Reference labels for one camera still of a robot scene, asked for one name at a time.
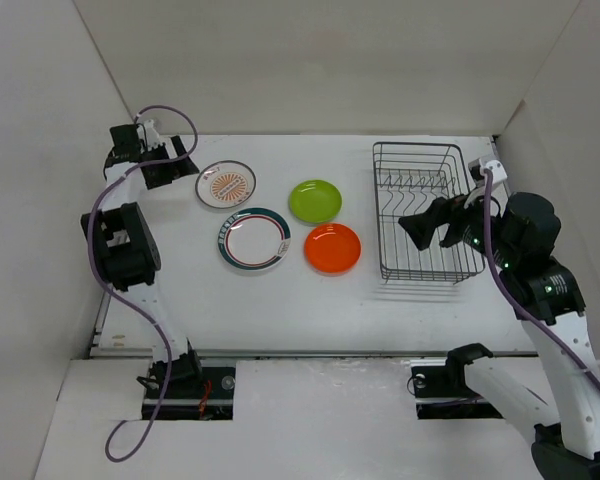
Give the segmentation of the orange sunburst pattern plate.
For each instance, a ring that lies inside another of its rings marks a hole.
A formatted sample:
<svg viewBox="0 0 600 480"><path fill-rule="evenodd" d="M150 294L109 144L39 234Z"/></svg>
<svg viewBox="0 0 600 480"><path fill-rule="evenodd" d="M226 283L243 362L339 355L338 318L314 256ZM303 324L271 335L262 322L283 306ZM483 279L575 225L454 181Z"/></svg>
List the orange sunburst pattern plate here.
<svg viewBox="0 0 600 480"><path fill-rule="evenodd" d="M249 200L256 185L256 175L248 165L223 160L200 172L195 183L195 194L207 207L229 209Z"/></svg>

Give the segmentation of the teal rimmed white plate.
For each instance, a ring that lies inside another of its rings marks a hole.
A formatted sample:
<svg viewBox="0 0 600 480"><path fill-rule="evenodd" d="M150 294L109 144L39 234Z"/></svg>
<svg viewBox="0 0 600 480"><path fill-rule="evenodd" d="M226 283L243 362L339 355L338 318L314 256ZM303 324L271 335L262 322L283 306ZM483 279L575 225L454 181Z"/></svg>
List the teal rimmed white plate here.
<svg viewBox="0 0 600 480"><path fill-rule="evenodd" d="M291 245L291 230L278 212L249 207L233 213L219 229L216 245L232 268L258 272L279 264Z"/></svg>

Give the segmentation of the green plate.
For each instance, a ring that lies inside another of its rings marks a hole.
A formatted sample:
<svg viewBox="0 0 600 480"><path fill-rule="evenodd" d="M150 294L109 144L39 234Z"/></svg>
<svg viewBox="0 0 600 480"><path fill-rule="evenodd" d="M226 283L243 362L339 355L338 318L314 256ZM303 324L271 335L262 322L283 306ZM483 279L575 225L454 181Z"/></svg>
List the green plate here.
<svg viewBox="0 0 600 480"><path fill-rule="evenodd" d="M335 185L313 179L297 184L289 195L288 204L298 220L321 224L333 220L339 214L343 200Z"/></svg>

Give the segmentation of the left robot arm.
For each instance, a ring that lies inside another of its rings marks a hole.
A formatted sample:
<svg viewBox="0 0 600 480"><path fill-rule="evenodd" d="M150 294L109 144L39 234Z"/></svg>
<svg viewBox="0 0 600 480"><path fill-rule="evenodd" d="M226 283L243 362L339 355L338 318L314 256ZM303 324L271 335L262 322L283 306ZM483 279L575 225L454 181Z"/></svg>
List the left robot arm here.
<svg viewBox="0 0 600 480"><path fill-rule="evenodd" d="M171 385L184 397L203 387L197 353L178 330L162 299L157 243L139 205L141 195L198 172L178 136L165 138L151 120L110 129L113 147L104 165L106 187L81 227L97 281L146 323L153 341L149 388Z"/></svg>

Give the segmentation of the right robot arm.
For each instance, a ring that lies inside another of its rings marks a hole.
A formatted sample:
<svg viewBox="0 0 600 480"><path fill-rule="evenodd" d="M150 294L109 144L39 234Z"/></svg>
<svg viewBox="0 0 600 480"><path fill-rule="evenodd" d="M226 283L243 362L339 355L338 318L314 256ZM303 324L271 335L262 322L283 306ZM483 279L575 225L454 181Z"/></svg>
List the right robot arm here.
<svg viewBox="0 0 600 480"><path fill-rule="evenodd" d="M496 282L536 347L555 403L546 404L496 366L480 343L457 347L442 365L412 369L418 399L440 407L484 399L530 446L544 479L600 479L600 372L589 343L585 302L574 275L552 255L561 222L553 205L533 193L513 194L504 210L486 218L482 197L438 198L399 225L419 250L445 226L443 248L460 242L484 254L492 247Z"/></svg>

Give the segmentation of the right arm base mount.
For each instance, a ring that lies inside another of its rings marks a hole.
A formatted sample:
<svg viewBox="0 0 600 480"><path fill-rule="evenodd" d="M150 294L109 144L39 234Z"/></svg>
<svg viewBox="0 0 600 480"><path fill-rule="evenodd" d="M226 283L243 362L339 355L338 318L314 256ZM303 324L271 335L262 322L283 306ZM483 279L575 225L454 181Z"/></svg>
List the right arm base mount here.
<svg viewBox="0 0 600 480"><path fill-rule="evenodd" d="M419 420L501 419L479 394L455 385L444 365L411 365L407 389L413 395Z"/></svg>

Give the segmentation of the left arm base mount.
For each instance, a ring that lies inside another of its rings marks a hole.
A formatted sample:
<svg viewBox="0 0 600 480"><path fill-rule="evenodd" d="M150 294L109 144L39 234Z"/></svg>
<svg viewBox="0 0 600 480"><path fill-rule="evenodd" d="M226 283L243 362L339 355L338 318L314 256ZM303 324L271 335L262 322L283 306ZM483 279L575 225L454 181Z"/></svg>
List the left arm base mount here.
<svg viewBox="0 0 600 480"><path fill-rule="evenodd" d="M236 368L210 366L203 380L170 385L157 420L229 421L233 419Z"/></svg>

